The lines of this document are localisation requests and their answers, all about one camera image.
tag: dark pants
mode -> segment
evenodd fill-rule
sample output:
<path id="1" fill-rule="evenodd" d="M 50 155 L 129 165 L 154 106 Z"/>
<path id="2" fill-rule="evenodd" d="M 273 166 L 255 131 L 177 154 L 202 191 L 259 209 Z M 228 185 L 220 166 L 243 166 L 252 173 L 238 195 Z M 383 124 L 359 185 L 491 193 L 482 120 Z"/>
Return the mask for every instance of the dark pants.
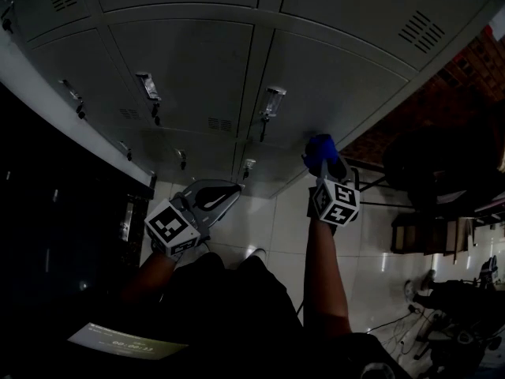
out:
<path id="1" fill-rule="evenodd" d="M 230 271 L 217 254 L 207 253 L 175 271 L 160 306 L 169 340 L 179 343 L 236 343 L 245 330 L 253 342 L 265 334 L 282 342 L 301 334 L 286 288 L 258 257 Z"/>

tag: locker lock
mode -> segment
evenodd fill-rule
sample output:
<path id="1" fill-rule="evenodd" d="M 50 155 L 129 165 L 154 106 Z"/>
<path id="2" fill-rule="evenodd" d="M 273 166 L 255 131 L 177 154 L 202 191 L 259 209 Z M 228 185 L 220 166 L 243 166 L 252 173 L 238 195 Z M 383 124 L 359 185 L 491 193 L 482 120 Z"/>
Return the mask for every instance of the locker lock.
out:
<path id="1" fill-rule="evenodd" d="M 4 29 L 4 31 L 10 32 L 11 34 L 14 33 L 13 32 L 13 23 L 12 23 L 12 21 L 9 18 L 6 18 L 2 22 L 2 28 Z"/>
<path id="2" fill-rule="evenodd" d="M 152 104 L 151 116 L 154 118 L 158 114 L 159 103 Z"/>
<path id="3" fill-rule="evenodd" d="M 246 179 L 249 177 L 249 172 L 252 170 L 254 165 L 256 164 L 256 161 L 254 159 L 246 159 L 244 162 L 244 177 L 243 179 Z"/>
<path id="4" fill-rule="evenodd" d="M 154 103 L 152 104 L 152 111 L 151 111 L 151 116 L 155 120 L 156 126 L 159 126 L 159 116 L 158 116 L 158 111 L 159 111 L 159 103 Z"/>
<path id="5" fill-rule="evenodd" d="M 82 97 L 77 92 L 77 90 L 69 83 L 68 80 L 62 79 L 62 80 L 58 80 L 58 82 L 63 84 L 67 88 L 67 90 L 69 90 L 69 93 L 73 99 L 80 101 L 82 103 Z"/>
<path id="6" fill-rule="evenodd" d="M 126 150 L 126 159 L 132 161 L 132 149 L 126 146 L 124 141 L 118 141 L 118 143 Z"/>
<path id="7" fill-rule="evenodd" d="M 83 111 L 83 107 L 84 107 L 84 101 L 81 100 L 76 108 L 77 116 L 79 117 L 79 119 L 84 119 L 84 117 L 86 116 L 86 114 Z"/>
<path id="8" fill-rule="evenodd" d="M 186 152 L 182 149 L 179 149 L 179 148 L 176 148 L 175 152 L 177 154 L 177 157 L 181 160 L 181 170 L 184 171 L 184 169 L 186 169 L 186 164 L 187 164 Z"/>

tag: cable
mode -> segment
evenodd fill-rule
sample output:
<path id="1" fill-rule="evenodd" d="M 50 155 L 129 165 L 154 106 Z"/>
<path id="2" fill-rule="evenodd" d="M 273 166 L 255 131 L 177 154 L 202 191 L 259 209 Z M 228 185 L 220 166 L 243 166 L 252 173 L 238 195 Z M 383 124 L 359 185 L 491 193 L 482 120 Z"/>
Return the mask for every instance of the cable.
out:
<path id="1" fill-rule="evenodd" d="M 503 327 L 501 330 L 499 330 L 495 335 L 493 335 L 491 337 L 499 336 L 503 331 L 505 331 L 505 327 Z"/>
<path id="2" fill-rule="evenodd" d="M 416 334 L 416 336 L 414 337 L 414 341 L 412 342 L 412 346 L 410 347 L 410 349 L 409 349 L 407 352 L 404 352 L 403 347 L 402 347 L 401 352 L 402 352 L 402 354 L 403 354 L 403 355 L 407 355 L 407 354 L 409 354 L 409 353 L 413 350 L 413 348 L 414 348 L 414 347 L 415 347 L 415 345 L 416 345 L 417 338 L 418 338 L 419 334 L 421 333 L 421 331 L 422 331 L 423 327 L 425 326 L 426 321 L 427 321 L 428 323 L 431 323 L 431 324 L 433 324 L 433 323 L 434 323 L 433 321 L 430 321 L 430 320 L 429 320 L 429 318 L 430 318 L 430 317 L 431 317 L 431 316 L 432 316 L 435 312 L 437 312 L 437 311 L 438 311 L 438 310 L 433 310 L 433 311 L 432 311 L 432 312 L 428 315 L 428 317 L 426 317 L 426 316 L 425 316 L 425 311 L 423 310 L 423 313 L 421 314 L 421 317 L 424 317 L 426 320 L 423 322 L 423 324 L 421 325 L 421 327 L 419 328 L 419 330 L 417 330 L 417 334 Z"/>
<path id="3" fill-rule="evenodd" d="M 300 307 L 299 307 L 299 308 L 298 308 L 298 310 L 297 310 L 297 315 L 298 315 L 298 314 L 300 314 L 300 310 L 301 310 L 301 308 L 303 307 L 303 302 L 304 302 L 304 301 L 301 301 Z"/>
<path id="4" fill-rule="evenodd" d="M 396 323 L 397 321 L 403 320 L 404 318 L 410 316 L 412 313 L 414 313 L 414 312 L 410 312 L 406 316 L 400 317 L 399 319 L 396 319 L 395 321 L 390 321 L 389 323 L 386 323 L 385 325 L 378 325 L 377 327 L 371 328 L 366 333 L 369 334 L 370 332 L 377 330 L 378 328 L 385 327 L 387 325 L 392 325 L 392 324 Z"/>

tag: white sneaker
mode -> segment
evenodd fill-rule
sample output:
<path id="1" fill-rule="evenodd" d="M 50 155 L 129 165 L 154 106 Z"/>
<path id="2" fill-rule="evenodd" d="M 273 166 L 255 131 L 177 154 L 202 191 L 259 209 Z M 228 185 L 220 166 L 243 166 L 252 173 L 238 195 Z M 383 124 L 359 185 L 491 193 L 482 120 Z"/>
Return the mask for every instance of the white sneaker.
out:
<path id="1" fill-rule="evenodd" d="M 196 247 L 192 247 L 191 249 L 187 249 L 182 257 L 179 259 L 175 268 L 184 267 L 185 265 L 191 264 L 202 257 L 204 254 L 210 253 L 208 246 L 206 243 L 201 243 Z"/>
<path id="2" fill-rule="evenodd" d="M 407 302 L 413 302 L 413 297 L 417 294 L 417 291 L 414 289 L 413 282 L 411 280 L 405 282 L 405 286 L 403 287 L 403 294 L 405 295 Z"/>
<path id="3" fill-rule="evenodd" d="M 263 249 L 255 249 L 252 253 L 250 253 L 249 257 L 256 256 L 260 260 L 262 260 L 263 264 L 267 264 L 267 252 Z"/>

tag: floor tile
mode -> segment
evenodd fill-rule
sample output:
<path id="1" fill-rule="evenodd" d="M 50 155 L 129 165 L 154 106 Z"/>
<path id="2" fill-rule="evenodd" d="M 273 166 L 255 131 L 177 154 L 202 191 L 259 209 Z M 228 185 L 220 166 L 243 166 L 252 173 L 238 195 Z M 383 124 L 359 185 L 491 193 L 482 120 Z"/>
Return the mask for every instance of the floor tile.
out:
<path id="1" fill-rule="evenodd" d="M 268 270 L 275 275 L 275 278 L 286 287 L 294 308 L 298 310 L 303 301 L 305 255 L 271 251 L 267 266 Z"/>
<path id="2" fill-rule="evenodd" d="M 309 187 L 316 186 L 316 178 L 307 174 L 277 196 L 271 250 L 305 254 L 309 222 Z"/>
<path id="3" fill-rule="evenodd" d="M 366 332 L 406 315 L 405 282 L 420 280 L 431 265 L 432 257 L 422 254 L 360 257 L 350 301 L 352 329 Z"/>
<path id="4" fill-rule="evenodd" d="M 170 199 L 172 199 L 176 193 L 180 193 L 184 191 L 186 188 L 187 186 L 182 186 L 180 184 L 172 184 L 172 190 L 170 191 Z"/>
<path id="5" fill-rule="evenodd" d="M 148 205 L 148 215 L 156 208 L 159 203 L 164 199 L 170 199 L 170 191 L 172 190 L 171 182 L 157 181 L 155 186 L 155 195 L 152 200 L 149 201 Z"/>
<path id="6" fill-rule="evenodd" d="M 211 241 L 236 247 L 270 249 L 275 199 L 241 196 L 211 227 Z"/>
<path id="7" fill-rule="evenodd" d="M 393 227 L 391 224 L 400 213 L 409 213 L 402 208 L 363 205 L 363 224 L 361 232 L 361 257 L 382 257 L 391 253 Z"/>
<path id="8" fill-rule="evenodd" d="M 363 229 L 363 206 L 357 214 L 356 220 L 345 227 L 338 227 L 335 235 L 337 256 L 357 257 L 360 255 L 361 234 Z"/>

